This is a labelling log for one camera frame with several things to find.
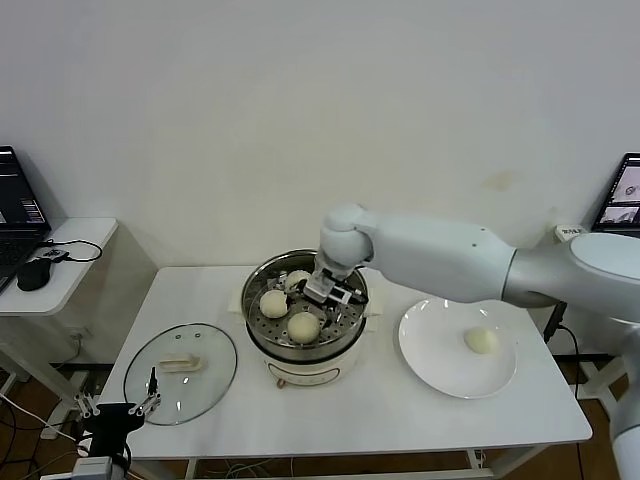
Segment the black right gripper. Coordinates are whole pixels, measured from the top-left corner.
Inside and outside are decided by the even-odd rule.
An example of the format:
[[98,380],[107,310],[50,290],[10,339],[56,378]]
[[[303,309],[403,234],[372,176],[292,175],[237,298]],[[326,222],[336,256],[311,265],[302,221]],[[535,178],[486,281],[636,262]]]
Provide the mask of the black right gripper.
[[312,299],[304,293],[307,281],[307,278],[300,280],[299,272],[282,274],[274,284],[274,289],[282,291],[287,296],[287,306],[290,311],[320,311],[322,328],[351,328],[353,308],[344,304],[328,305]]

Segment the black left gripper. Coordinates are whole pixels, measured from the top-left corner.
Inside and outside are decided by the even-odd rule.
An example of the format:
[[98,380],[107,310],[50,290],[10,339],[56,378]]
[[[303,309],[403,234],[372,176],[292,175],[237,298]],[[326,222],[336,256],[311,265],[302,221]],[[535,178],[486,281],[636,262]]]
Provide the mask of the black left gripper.
[[125,453],[127,437],[140,429],[144,416],[151,414],[161,403],[156,367],[151,368],[146,397],[133,403],[97,404],[95,398],[80,392],[74,396],[77,409],[87,419],[84,429],[91,435],[90,457],[115,457]]

